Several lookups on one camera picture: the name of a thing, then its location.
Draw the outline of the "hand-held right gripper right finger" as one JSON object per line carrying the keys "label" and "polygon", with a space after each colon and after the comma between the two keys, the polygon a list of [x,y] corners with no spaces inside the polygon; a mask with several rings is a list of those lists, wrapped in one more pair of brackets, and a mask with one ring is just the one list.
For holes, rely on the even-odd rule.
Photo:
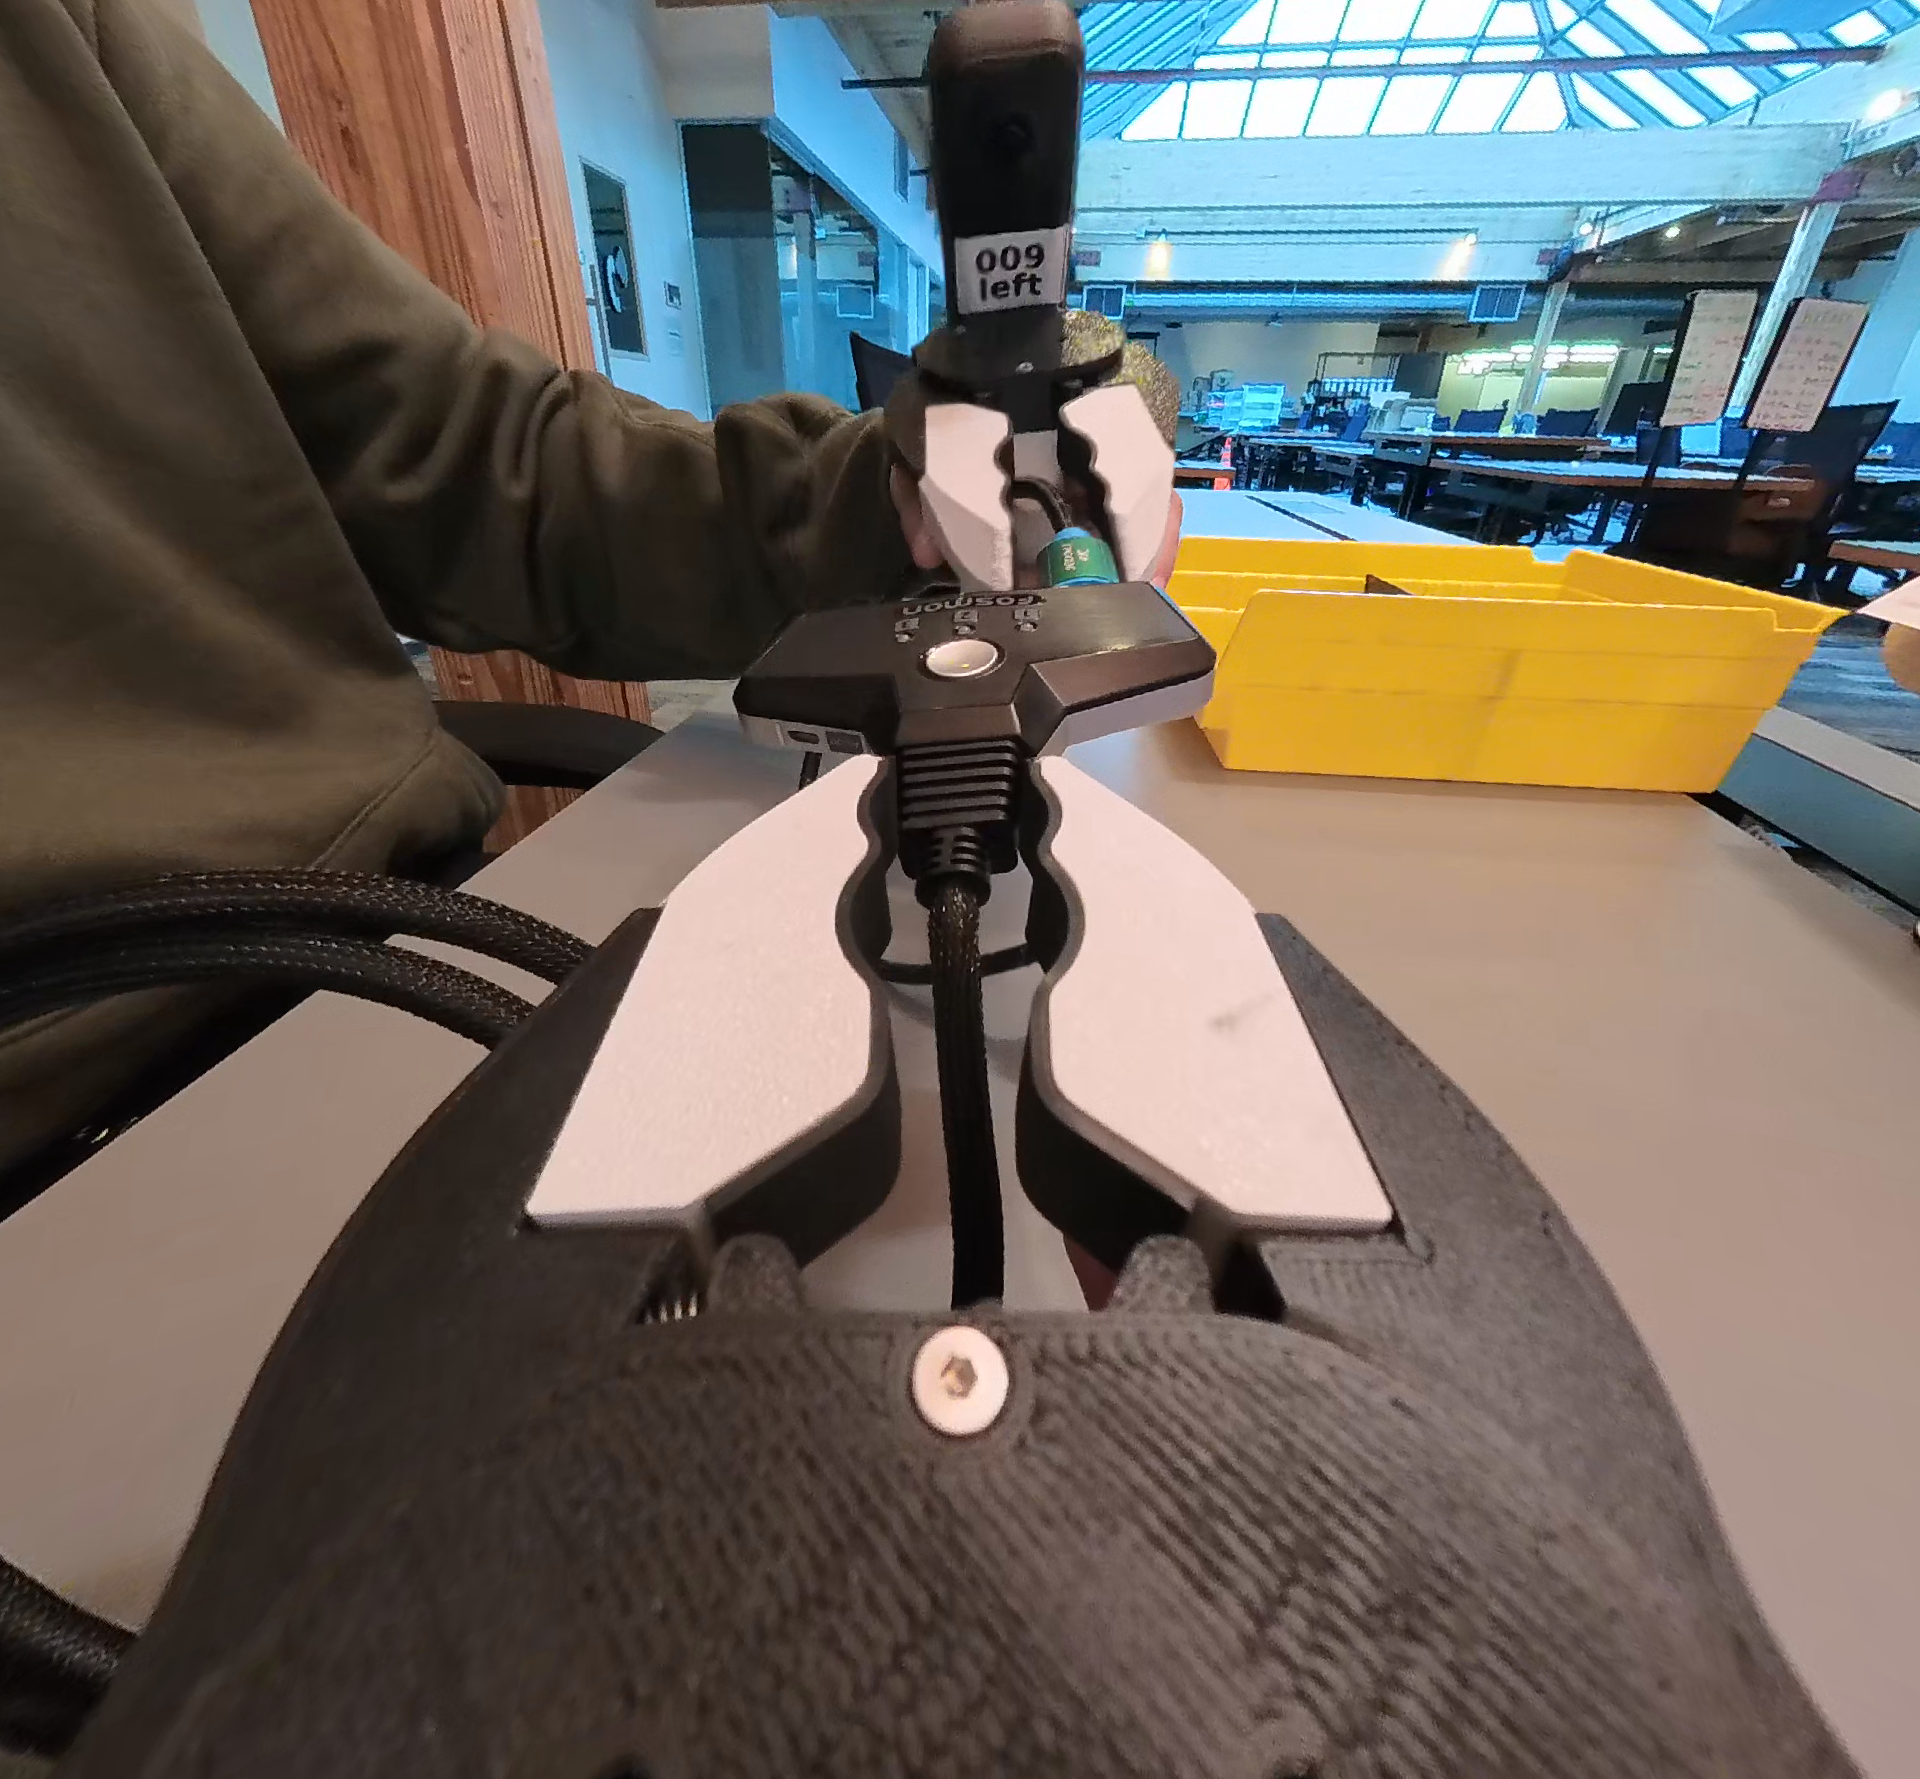
{"label": "hand-held right gripper right finger", "polygon": [[1068,759],[1020,821],[1036,967],[1019,1084],[1032,1207],[1118,1274],[1192,1243],[1214,1283],[1272,1241],[1380,1241],[1396,1214],[1239,887]]}

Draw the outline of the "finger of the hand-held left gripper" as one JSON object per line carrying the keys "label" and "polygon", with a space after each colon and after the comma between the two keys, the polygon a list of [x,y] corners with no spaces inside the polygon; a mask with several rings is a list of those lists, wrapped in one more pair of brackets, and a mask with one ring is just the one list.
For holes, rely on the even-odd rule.
{"label": "finger of the hand-held left gripper", "polygon": [[1014,423],[974,401],[924,408],[918,474],[924,524],[945,567],[964,585],[1014,585],[1019,519]]}
{"label": "finger of the hand-held left gripper", "polygon": [[1120,579],[1163,579],[1178,541],[1173,448],[1138,385],[1105,385],[1058,415],[1058,457],[1079,519]]}

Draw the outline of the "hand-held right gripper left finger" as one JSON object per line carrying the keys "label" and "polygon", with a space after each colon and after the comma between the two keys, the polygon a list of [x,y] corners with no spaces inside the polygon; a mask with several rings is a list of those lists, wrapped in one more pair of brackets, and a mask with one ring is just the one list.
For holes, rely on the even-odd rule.
{"label": "hand-held right gripper left finger", "polygon": [[818,1261],[900,1176],[881,759],[826,770],[670,893],[533,1184],[539,1227]]}

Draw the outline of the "black video switch box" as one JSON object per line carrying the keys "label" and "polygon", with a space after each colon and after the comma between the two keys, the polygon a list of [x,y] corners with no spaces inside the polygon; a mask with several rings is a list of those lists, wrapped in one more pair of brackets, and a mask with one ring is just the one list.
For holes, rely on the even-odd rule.
{"label": "black video switch box", "polygon": [[756,738],[892,760],[923,897],[1014,869],[1032,760],[1199,713],[1216,653],[1149,583],[939,592],[804,616],[744,672]]}

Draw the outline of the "person's left forearm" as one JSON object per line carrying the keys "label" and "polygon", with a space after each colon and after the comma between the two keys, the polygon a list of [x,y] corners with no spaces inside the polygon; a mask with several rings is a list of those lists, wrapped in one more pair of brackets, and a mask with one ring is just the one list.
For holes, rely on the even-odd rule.
{"label": "person's left forearm", "polygon": [[796,620],[920,572],[878,418],[714,421],[478,332],[377,441],[353,528],[404,632],[593,681],[729,679]]}

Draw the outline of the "grey desk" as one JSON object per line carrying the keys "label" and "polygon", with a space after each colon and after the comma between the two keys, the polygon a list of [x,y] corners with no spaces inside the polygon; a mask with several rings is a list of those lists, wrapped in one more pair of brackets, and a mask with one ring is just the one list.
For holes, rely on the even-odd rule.
{"label": "grey desk", "polygon": [[[1765,1619],[1915,1776],[1915,947],[1688,797],[1071,752],[1500,1129],[1651,1351]],[[313,999],[4,1219],[4,1555],[135,1625],[260,1360],[482,1060]]]}

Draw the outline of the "skylight window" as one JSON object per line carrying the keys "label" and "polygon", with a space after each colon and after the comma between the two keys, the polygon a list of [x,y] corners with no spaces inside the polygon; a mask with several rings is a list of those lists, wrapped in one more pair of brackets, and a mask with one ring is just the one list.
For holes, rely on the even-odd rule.
{"label": "skylight window", "polygon": [[1105,0],[1079,18],[1092,140],[1550,135],[1741,125],[1913,38],[1915,0]]}

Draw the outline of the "yellow plastic bin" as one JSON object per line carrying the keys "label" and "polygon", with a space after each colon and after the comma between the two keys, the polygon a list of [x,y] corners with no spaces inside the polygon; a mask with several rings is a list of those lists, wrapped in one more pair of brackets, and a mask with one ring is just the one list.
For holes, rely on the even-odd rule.
{"label": "yellow plastic bin", "polygon": [[1225,768],[1704,796],[1841,611],[1609,551],[1199,537]]}

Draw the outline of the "long wooden table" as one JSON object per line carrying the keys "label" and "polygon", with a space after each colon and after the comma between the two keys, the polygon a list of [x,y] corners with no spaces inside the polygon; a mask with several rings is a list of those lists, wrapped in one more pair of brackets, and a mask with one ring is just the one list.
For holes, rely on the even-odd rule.
{"label": "long wooden table", "polygon": [[1832,493],[1813,478],[1789,471],[1739,474],[1722,468],[1621,465],[1607,461],[1441,456],[1417,469],[1414,506],[1465,508],[1475,516],[1479,543],[1521,543],[1563,520],[1627,514],[1635,537],[1650,519],[1690,519],[1701,524],[1811,524],[1832,506]]}

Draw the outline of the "paper flip chart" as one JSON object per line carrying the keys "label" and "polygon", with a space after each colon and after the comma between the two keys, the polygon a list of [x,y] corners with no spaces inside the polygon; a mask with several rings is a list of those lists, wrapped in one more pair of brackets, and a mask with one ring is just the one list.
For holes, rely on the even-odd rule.
{"label": "paper flip chart", "polygon": [[1723,418],[1756,314],[1754,290],[1701,287],[1688,293],[1656,427],[1685,429]]}
{"label": "paper flip chart", "polygon": [[1789,306],[1741,416],[1750,432],[1810,432],[1836,396],[1867,326],[1858,301],[1799,298]]}

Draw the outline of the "wooden pillar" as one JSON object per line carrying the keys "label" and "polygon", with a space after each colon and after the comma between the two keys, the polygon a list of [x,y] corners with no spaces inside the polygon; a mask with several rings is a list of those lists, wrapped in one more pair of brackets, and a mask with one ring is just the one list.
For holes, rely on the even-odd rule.
{"label": "wooden pillar", "polygon": [[479,326],[595,367],[539,0],[251,0],[286,135]]}

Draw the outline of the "black office chair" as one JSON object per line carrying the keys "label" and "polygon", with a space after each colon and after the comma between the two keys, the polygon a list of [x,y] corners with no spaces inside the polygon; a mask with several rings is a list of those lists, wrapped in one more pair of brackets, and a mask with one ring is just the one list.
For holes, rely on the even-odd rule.
{"label": "black office chair", "polygon": [[1895,408],[1844,405],[1807,432],[1756,431],[1732,471],[1656,471],[1635,497],[1615,554],[1756,590],[1789,588],[1829,543],[1841,500]]}

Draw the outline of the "person's green hoodie torso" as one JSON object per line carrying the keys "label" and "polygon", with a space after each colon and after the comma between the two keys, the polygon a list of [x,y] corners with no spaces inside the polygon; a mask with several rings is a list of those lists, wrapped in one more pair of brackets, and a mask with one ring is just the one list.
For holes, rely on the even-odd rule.
{"label": "person's green hoodie torso", "polygon": [[478,332],[151,0],[4,0],[7,918],[490,831],[353,540]]}

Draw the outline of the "pale paper sheet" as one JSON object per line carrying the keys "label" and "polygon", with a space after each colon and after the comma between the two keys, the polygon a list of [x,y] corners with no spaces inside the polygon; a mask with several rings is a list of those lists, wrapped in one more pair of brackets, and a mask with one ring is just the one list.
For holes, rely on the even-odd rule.
{"label": "pale paper sheet", "polygon": [[1879,660],[1890,679],[1911,698],[1920,694],[1918,596],[1915,576],[1865,602],[1854,616],[1879,628]]}

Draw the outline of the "framed wall picture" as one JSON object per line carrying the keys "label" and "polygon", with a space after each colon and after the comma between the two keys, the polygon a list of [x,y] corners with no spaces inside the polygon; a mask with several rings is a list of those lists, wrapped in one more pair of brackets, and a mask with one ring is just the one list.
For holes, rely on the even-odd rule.
{"label": "framed wall picture", "polygon": [[609,357],[649,354],[628,186],[615,175],[582,165],[590,234],[590,291],[602,350]]}

